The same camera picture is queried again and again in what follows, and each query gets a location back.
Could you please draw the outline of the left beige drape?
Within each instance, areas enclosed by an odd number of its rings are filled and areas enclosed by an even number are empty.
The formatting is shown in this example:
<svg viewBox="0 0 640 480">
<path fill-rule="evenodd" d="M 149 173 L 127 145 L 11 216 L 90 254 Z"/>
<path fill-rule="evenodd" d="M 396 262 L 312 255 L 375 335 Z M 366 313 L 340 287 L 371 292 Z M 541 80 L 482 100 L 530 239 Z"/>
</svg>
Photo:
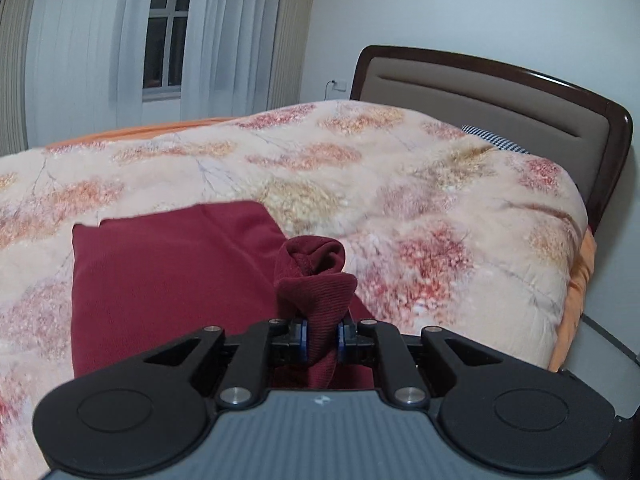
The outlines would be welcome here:
<svg viewBox="0 0 640 480">
<path fill-rule="evenodd" d="M 35 0 L 1 0 L 0 148 L 1 155 L 28 148 L 25 119 L 25 66 Z"/>
</svg>

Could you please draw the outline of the maroon long-sleeve sweater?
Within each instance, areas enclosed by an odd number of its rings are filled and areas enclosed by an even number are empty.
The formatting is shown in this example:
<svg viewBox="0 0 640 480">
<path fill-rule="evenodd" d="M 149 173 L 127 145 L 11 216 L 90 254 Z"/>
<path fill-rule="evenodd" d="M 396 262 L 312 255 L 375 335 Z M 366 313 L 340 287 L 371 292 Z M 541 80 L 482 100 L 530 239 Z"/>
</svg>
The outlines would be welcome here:
<svg viewBox="0 0 640 480">
<path fill-rule="evenodd" d="M 369 389 L 338 362 L 343 318 L 363 320 L 357 279 L 331 237 L 283 234 L 255 202 L 205 204 L 73 228 L 70 346 L 82 376 L 209 325 L 231 335 L 273 318 L 308 324 L 306 370 L 281 386 Z"/>
</svg>

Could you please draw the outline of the right beige drape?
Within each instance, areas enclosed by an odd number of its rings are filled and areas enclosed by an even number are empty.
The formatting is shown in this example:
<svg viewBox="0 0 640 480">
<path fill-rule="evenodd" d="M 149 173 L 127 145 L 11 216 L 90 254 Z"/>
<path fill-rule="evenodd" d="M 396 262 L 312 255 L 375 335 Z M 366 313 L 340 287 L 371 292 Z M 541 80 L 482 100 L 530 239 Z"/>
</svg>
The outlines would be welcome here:
<svg viewBox="0 0 640 480">
<path fill-rule="evenodd" d="M 279 0 L 268 110 L 299 102 L 314 0 Z"/>
</svg>

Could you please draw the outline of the white wall outlet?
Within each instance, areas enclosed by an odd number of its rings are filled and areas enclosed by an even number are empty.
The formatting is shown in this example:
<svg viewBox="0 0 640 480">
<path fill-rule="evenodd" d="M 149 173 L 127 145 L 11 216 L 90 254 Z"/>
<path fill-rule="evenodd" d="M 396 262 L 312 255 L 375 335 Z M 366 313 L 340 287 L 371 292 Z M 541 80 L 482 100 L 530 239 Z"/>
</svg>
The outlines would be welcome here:
<svg viewBox="0 0 640 480">
<path fill-rule="evenodd" d="M 347 89 L 348 83 L 343 79 L 331 79 L 326 83 L 326 90 L 328 91 L 346 92 Z"/>
</svg>

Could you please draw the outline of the right white sheer curtain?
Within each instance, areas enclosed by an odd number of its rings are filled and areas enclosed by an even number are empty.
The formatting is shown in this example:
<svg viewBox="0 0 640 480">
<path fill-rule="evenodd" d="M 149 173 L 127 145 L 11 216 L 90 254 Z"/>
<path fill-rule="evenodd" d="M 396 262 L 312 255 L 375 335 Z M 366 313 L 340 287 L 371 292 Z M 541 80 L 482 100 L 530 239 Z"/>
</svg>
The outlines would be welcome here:
<svg viewBox="0 0 640 480">
<path fill-rule="evenodd" d="M 190 0 L 181 118 L 267 108 L 280 0 Z"/>
</svg>

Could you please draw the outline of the white framed window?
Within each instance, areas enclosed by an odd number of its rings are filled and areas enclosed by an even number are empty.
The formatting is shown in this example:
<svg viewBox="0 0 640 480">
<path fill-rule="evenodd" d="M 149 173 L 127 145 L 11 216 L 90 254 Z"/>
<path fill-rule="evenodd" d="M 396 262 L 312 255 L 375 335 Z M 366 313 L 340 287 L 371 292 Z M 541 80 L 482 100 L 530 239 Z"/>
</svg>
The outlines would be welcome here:
<svg viewBox="0 0 640 480">
<path fill-rule="evenodd" d="M 151 0 L 142 78 L 145 101 L 178 99 L 191 0 Z"/>
</svg>

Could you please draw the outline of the left white sheer curtain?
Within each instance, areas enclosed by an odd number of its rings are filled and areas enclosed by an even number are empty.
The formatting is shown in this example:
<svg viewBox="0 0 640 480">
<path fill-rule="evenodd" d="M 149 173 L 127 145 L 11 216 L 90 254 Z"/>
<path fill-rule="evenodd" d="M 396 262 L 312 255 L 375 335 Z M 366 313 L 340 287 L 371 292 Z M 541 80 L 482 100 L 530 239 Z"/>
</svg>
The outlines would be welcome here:
<svg viewBox="0 0 640 480">
<path fill-rule="evenodd" d="M 29 146 L 142 122 L 151 0 L 34 0 L 26 52 Z"/>
</svg>

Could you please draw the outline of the beige drape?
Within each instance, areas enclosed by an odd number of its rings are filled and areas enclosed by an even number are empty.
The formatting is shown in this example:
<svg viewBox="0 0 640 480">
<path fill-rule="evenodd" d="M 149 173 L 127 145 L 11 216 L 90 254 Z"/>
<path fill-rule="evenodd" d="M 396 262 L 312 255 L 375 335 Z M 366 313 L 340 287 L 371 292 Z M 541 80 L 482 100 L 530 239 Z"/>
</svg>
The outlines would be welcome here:
<svg viewBox="0 0 640 480">
<path fill-rule="evenodd" d="M 299 102 L 314 0 L 279 0 L 268 110 Z"/>
<path fill-rule="evenodd" d="M 1 0 L 0 148 L 1 155 L 28 148 L 25 119 L 25 66 L 35 0 Z"/>
</svg>

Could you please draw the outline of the brown padded headboard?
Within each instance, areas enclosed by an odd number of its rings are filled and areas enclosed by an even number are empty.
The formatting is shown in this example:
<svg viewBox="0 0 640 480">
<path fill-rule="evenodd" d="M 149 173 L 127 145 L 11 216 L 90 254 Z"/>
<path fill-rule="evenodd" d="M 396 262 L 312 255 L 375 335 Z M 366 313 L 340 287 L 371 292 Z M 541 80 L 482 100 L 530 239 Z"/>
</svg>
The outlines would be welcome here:
<svg viewBox="0 0 640 480">
<path fill-rule="evenodd" d="M 576 84 L 439 50 L 364 48 L 350 96 L 487 130 L 556 162 L 574 180 L 592 228 L 620 180 L 634 131 L 625 107 Z"/>
</svg>

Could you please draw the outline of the striped pillow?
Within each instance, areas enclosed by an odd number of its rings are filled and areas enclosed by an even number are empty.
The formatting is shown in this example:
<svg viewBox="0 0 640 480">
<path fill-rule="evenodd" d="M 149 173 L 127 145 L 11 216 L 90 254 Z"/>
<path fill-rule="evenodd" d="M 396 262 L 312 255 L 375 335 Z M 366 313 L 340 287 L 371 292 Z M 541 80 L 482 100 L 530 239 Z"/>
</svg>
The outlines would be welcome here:
<svg viewBox="0 0 640 480">
<path fill-rule="evenodd" d="M 493 133 L 491 131 L 477 128 L 471 125 L 463 125 L 461 130 L 467 134 L 472 134 L 472 136 L 478 136 L 480 139 L 492 144 L 495 148 L 503 151 L 510 151 L 514 153 L 520 154 L 528 154 L 525 148 L 522 148 L 515 142 L 504 138 L 503 136 L 499 136 L 497 133 Z"/>
</svg>

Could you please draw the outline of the floral peach comforter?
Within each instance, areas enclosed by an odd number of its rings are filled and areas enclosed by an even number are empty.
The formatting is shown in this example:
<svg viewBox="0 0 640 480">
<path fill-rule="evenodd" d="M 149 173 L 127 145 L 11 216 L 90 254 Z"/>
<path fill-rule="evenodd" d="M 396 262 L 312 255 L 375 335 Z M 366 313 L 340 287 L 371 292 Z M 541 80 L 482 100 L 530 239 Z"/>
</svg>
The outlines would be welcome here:
<svg viewBox="0 0 640 480">
<path fill-rule="evenodd" d="M 584 202 L 532 154 L 399 107 L 298 104 L 1 161 L 1 474 L 46 471 L 58 385 L 190 334 L 342 313 L 558 370 Z"/>
</svg>

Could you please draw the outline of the white sheer curtain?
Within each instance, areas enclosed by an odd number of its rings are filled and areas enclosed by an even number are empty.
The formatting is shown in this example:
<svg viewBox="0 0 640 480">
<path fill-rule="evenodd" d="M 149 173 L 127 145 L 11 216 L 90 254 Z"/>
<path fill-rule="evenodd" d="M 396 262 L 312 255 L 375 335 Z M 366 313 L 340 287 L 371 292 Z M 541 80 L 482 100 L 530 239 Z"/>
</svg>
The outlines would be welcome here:
<svg viewBox="0 0 640 480">
<path fill-rule="evenodd" d="M 26 52 L 29 146 L 142 122 L 151 0 L 34 0 Z"/>
<path fill-rule="evenodd" d="M 280 0 L 190 0 L 181 118 L 267 108 Z"/>
</svg>

